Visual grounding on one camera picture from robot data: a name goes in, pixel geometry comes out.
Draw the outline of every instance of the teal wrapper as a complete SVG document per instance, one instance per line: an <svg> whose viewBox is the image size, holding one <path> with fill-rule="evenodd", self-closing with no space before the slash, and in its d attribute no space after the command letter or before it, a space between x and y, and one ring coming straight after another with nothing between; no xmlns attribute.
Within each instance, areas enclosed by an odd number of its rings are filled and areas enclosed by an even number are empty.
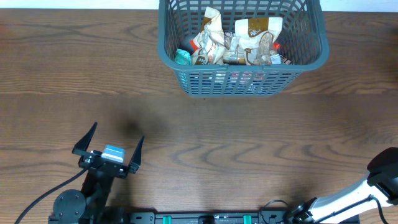
<svg viewBox="0 0 398 224"><path fill-rule="evenodd" d="M191 55L185 50L177 49L174 61L180 65L191 65Z"/></svg>

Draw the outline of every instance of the cable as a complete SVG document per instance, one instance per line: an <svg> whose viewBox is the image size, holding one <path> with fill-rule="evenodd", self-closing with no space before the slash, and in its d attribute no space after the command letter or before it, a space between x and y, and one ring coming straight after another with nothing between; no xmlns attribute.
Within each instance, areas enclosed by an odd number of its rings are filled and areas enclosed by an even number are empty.
<svg viewBox="0 0 398 224"><path fill-rule="evenodd" d="M69 184L70 182L76 180L79 176L81 176L82 174L84 174L90 167L84 168L82 171L80 171L78 174L76 174L75 176L73 176L71 179L65 181L64 183L54 187L53 189L49 190L48 192L44 193L42 196L40 196L39 198L37 198L36 200L34 200L27 208L25 208L25 210L19 215L18 219L15 221L15 224L18 224L19 222L21 222L21 220L23 219L23 217L26 215L27 212L29 212L29 210L31 208L33 208L33 206L35 206L39 201L41 201L43 198L47 197L49 194L53 193L54 191L60 189L61 187Z"/></svg>
<svg viewBox="0 0 398 224"><path fill-rule="evenodd" d="M267 223L266 219L264 218L264 215L262 214L262 212L264 211L264 209L266 209L266 207L267 207L268 205L273 204L273 203L278 203L278 202L279 202L279 203L284 203L286 206L290 207L290 205L289 205L287 202L285 202L284 200L280 200L280 199L271 200L270 202L266 203L266 204L262 207L262 209L260 210L260 214L261 214L262 221L264 221L265 224L268 224L268 223ZM281 221L281 222L277 222L277 223L285 222L285 215L286 215L286 213L284 214L282 221Z"/></svg>
<svg viewBox="0 0 398 224"><path fill-rule="evenodd" d="M317 220L315 223L321 223L321 222L323 222L323 221L325 221L325 220L327 220L327 219L329 219L331 217L335 217L336 215L339 215L339 214L341 214L341 213L343 213L343 212L345 212L345 211L347 211L349 209L352 209L353 207L357 207L358 205L361 205L363 203L370 202L371 200L375 200L376 201L377 208L379 210L380 219L383 222L383 224L388 224L388 222L384 218L383 211L382 211L381 204L380 204L379 200L373 195L369 195L367 198L365 198L363 200L360 200L358 202L355 202L354 204L348 205L347 207L345 207L345 208L343 208L341 210L338 210L337 212L333 212L330 215L327 215L327 216Z"/></svg>

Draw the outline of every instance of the wood grain surface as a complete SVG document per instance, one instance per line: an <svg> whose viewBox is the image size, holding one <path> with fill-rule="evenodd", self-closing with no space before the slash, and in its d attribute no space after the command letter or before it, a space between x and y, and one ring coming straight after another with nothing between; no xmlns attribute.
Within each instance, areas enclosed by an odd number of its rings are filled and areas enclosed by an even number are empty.
<svg viewBox="0 0 398 224"><path fill-rule="evenodd" d="M326 12L329 61L269 98L190 98L158 58L157 11L0 10L0 223L80 169L73 145L142 167L110 205L257 210L333 194L398 145L398 14ZM46 223L55 197L23 219ZM398 208L385 208L390 223ZM380 223L375 210L363 223Z"/></svg>

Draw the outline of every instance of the basket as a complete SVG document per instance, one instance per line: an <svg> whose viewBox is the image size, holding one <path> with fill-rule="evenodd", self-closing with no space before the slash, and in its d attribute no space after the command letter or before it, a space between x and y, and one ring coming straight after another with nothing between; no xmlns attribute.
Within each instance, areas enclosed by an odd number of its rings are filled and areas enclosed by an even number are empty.
<svg viewBox="0 0 398 224"><path fill-rule="evenodd" d="M175 52L196 36L206 7L220 11L223 30L253 17L283 17L276 42L293 65L179 65ZM171 69L181 89L191 96L270 96L282 91L302 72L320 68L329 46L319 0L191 1L160 0L160 59Z"/></svg>

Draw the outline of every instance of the brown label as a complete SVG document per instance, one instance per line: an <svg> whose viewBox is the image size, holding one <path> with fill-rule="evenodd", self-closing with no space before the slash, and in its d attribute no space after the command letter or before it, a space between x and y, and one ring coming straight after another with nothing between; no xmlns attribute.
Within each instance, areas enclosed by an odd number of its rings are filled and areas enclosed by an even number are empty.
<svg viewBox="0 0 398 224"><path fill-rule="evenodd" d="M195 62L195 65L206 65L206 58L204 56L199 56L197 58L197 61Z"/></svg>
<svg viewBox="0 0 398 224"><path fill-rule="evenodd" d="M248 35L255 37L261 32L268 30L268 18L252 18L248 20Z"/></svg>
<svg viewBox="0 0 398 224"><path fill-rule="evenodd" d="M210 22L210 21L211 21L211 19L210 19L210 18L207 18L207 17L203 18L203 22L201 23L201 29L200 29L200 32L202 32L202 31L204 31L204 30L205 30L205 25L206 25L208 22Z"/></svg>

